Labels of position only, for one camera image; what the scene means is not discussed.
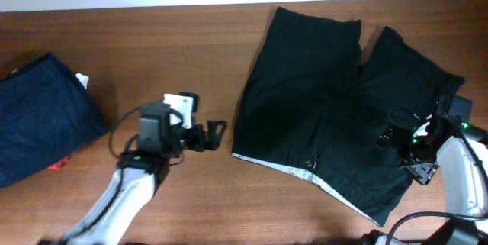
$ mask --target navy blue cloth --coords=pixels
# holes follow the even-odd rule
[[[2,188],[108,131],[86,89],[52,54],[0,81],[0,122]]]

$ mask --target white lining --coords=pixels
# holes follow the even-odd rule
[[[257,164],[260,164],[260,165],[263,165],[263,166],[267,166],[267,167],[270,167],[272,169],[279,170],[280,172],[285,172],[285,173],[290,174],[292,176],[296,176],[299,179],[303,179],[303,180],[306,180],[308,182],[312,182],[313,184],[318,185],[322,190],[324,190],[325,192],[327,192],[328,194],[330,194],[333,198],[335,198],[335,199],[339,200],[340,202],[342,202],[342,204],[344,204],[344,205],[350,207],[351,209],[357,211],[360,215],[364,216],[369,221],[375,223],[377,226],[380,226],[373,218],[371,218],[369,215],[367,215],[364,212],[362,212],[361,210],[359,210],[351,202],[347,201],[344,197],[342,197],[342,195],[340,195],[329,184],[327,184],[325,181],[323,181],[319,176],[316,176],[313,173],[311,173],[311,172],[309,172],[309,171],[307,171],[305,169],[298,169],[298,168],[294,168],[294,167],[291,167],[291,166],[279,165],[279,164],[276,164],[276,163],[271,163],[271,162],[266,162],[266,161],[262,161],[262,160],[257,160],[257,159],[254,159],[254,158],[249,158],[249,157],[246,157],[246,156],[242,156],[242,155],[240,155],[238,153],[232,153],[231,155],[234,156],[234,157],[236,157],[236,158],[239,158],[239,159],[242,159],[242,160],[246,160],[246,161],[249,161],[249,162],[253,162],[253,163],[257,163]]]

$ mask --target black shorts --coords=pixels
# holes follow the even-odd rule
[[[361,22],[278,8],[244,90],[233,156],[319,185],[383,226],[412,183],[377,147],[388,114],[426,117],[464,79],[411,49],[386,27],[360,66]]]

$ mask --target wood grain surface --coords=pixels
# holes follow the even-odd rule
[[[474,101],[471,122],[488,128],[488,0],[3,13],[0,69],[6,74],[51,51],[74,72],[90,76],[88,91],[109,122],[164,93],[186,91],[201,97],[198,122],[231,123],[219,150],[188,152],[182,165],[171,168],[123,241],[276,244],[360,237],[378,227],[313,184],[230,156],[239,98],[279,5],[340,21],[361,19],[365,56],[383,26],[394,28],[440,67],[466,78],[458,94]],[[117,132],[119,149],[135,131],[136,117]],[[0,190],[0,239],[34,244],[59,237],[106,189],[115,163],[105,136],[74,153],[61,170]],[[414,183],[380,230],[414,211],[444,211],[444,203],[439,173],[428,186]],[[397,236],[427,237],[442,222],[419,218]]]

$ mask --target folded clothing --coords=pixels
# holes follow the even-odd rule
[[[233,156],[320,186],[383,226],[412,183],[376,146],[393,109],[428,116],[464,79],[386,27],[360,66],[360,21],[278,8],[242,95]]]
[[[0,81],[0,122],[2,188],[108,131],[86,89],[52,54]]]

